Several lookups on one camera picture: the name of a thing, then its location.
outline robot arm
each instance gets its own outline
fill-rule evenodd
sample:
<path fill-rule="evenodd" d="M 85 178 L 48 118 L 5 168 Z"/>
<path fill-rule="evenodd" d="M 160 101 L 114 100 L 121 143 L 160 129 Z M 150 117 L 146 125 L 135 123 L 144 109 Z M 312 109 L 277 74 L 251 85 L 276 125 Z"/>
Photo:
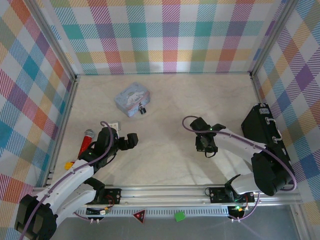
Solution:
<path fill-rule="evenodd" d="M 216 153 L 219 148 L 222 148 L 252 165 L 252 173 L 237 175 L 225 184 L 225 192 L 232 202 L 238 196 L 249 192 L 261 191 L 268 196 L 273 196 L 292 180 L 288 171 L 263 151 L 267 149 L 275 154 L 293 173 L 283 150 L 277 144 L 266 145 L 249 140 L 221 124 L 210 126 L 201 117 L 194 120 L 190 127 L 197 135 L 195 140 L 197 151 Z"/>
<path fill-rule="evenodd" d="M 27 194 L 21 199 L 14 225 L 16 230 L 21 233 L 23 232 L 32 212 L 42 199 L 44 200 L 36 210 L 25 234 L 31 240 L 50 239 L 59 224 L 79 207 L 90 202 L 99 203 L 103 198 L 105 185 L 92 178 L 92 176 L 100 168 L 109 164 L 114 159 L 118 150 L 133 149 L 138 143 L 136 133 L 128 134 L 128 139 L 125 140 L 124 137 L 118 138 L 115 129 L 111 128 L 111 131 L 112 135 L 110 136 L 109 129 L 107 127 L 102 128 L 97 141 L 94 143 L 94 147 L 90 146 L 85 150 L 79 156 L 79 160 L 76 160 L 63 176 L 36 196 Z M 92 160 L 102 156 L 109 147 L 111 138 L 113 139 L 112 146 L 102 159 L 75 171 L 80 166 L 88 164 Z"/>

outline black mounting bracket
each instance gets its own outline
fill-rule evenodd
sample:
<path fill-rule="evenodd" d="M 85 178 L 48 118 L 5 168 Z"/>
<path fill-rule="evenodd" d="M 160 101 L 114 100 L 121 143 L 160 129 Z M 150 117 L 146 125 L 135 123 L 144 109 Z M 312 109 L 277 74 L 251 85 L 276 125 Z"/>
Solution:
<path fill-rule="evenodd" d="M 100 204 L 110 204 L 109 197 L 111 196 L 114 202 L 112 204 L 119 205 L 121 200 L 121 188 L 105 188 L 104 189 L 104 197 L 101 200 Z"/>
<path fill-rule="evenodd" d="M 247 198 L 248 198 L 248 203 L 255 202 L 255 197 L 253 195 L 253 192 L 247 192 L 245 194 L 240 195 L 235 200 L 232 200 L 226 194 L 225 187 L 209 187 L 209 196 L 210 196 L 210 203 L 212 204 L 226 204 L 226 203 L 243 204 L 247 202 Z"/>

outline metal corner post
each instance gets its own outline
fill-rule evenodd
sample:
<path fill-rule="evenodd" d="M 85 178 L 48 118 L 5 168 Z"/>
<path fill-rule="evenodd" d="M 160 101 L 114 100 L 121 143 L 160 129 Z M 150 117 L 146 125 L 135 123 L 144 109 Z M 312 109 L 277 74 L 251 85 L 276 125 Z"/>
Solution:
<path fill-rule="evenodd" d="M 56 39 L 55 34 L 53 33 L 51 27 L 49 26 L 44 15 L 42 14 L 40 7 L 38 6 L 35 0 L 24 0 L 24 2 L 28 7 L 29 11 L 31 12 L 32 16 L 34 17 L 36 23 L 39 25 L 49 45 L 52 47 L 57 58 L 60 60 L 64 70 L 69 74 L 72 80 L 75 81 L 76 73 L 71 67 L 71 64 L 67 56 L 65 55 L 64 51 L 62 50 L 61 46 L 59 45 L 59 42 Z"/>
<path fill-rule="evenodd" d="M 77 89 L 78 89 L 78 84 L 79 84 L 78 80 L 79 80 L 79 78 L 77 78 L 71 84 L 70 95 L 69 95 L 68 101 L 66 103 L 65 112 L 62 115 L 61 125 L 60 125 L 58 133 L 56 135 L 57 138 L 56 138 L 56 141 L 55 141 L 55 143 L 53 144 L 53 147 L 52 147 L 52 153 L 51 153 L 51 157 L 49 159 L 49 165 L 48 165 L 48 167 L 47 167 L 47 169 L 45 171 L 44 178 L 43 178 L 43 181 L 42 181 L 42 186 L 44 186 L 44 187 L 48 184 L 47 181 L 51 179 L 50 174 L 51 175 L 53 174 L 55 166 L 56 166 L 56 163 L 57 163 L 57 160 L 58 160 L 59 151 L 60 151 L 63 139 L 64 139 L 67 123 L 68 123 L 68 120 L 69 120 L 69 116 L 70 116 L 70 113 L 71 113 L 73 102 L 75 100 L 76 92 L 77 92 Z"/>
<path fill-rule="evenodd" d="M 258 59 L 256 60 L 256 63 L 253 67 L 253 70 L 250 72 L 250 77 L 253 84 L 254 93 L 259 99 L 260 103 L 263 102 L 261 96 L 259 95 L 259 89 L 256 85 L 256 76 L 263 66 L 264 62 L 266 61 L 272 47 L 274 46 L 275 42 L 278 40 L 278 37 L 280 36 L 282 30 L 284 29 L 291 13 L 295 9 L 296 5 L 298 4 L 299 0 L 288 0 L 286 2 L 286 5 L 284 6 L 282 13 L 280 14 L 279 19 L 276 21 L 275 26 L 273 27 L 273 30 L 271 31 L 271 34 L 266 42 L 266 45 L 261 51 L 261 54 L 259 55 Z"/>

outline enclosure wall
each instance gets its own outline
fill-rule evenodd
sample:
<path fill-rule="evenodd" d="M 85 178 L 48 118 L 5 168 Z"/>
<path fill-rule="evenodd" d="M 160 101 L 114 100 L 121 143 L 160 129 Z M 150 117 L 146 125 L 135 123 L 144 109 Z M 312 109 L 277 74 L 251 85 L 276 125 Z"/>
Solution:
<path fill-rule="evenodd" d="M 13 240 L 18 203 L 44 178 L 72 82 L 25 3 L 0 6 L 0 239 Z"/>
<path fill-rule="evenodd" d="M 247 72 L 287 0 L 38 0 L 79 74 Z"/>
<path fill-rule="evenodd" d="M 300 0 L 256 85 L 282 133 L 309 220 L 320 234 L 320 2 Z"/>

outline red microphone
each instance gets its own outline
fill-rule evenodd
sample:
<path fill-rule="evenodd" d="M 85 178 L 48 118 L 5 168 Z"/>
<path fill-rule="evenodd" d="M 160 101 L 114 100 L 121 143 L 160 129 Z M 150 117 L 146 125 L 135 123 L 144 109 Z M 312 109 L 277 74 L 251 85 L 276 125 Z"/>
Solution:
<path fill-rule="evenodd" d="M 81 144 L 81 148 L 78 154 L 78 158 L 80 157 L 80 155 L 87 150 L 87 148 L 89 147 L 89 145 L 92 142 L 92 139 L 95 137 L 95 132 L 92 129 L 88 129 L 84 132 L 85 136 L 83 138 L 82 144 Z"/>

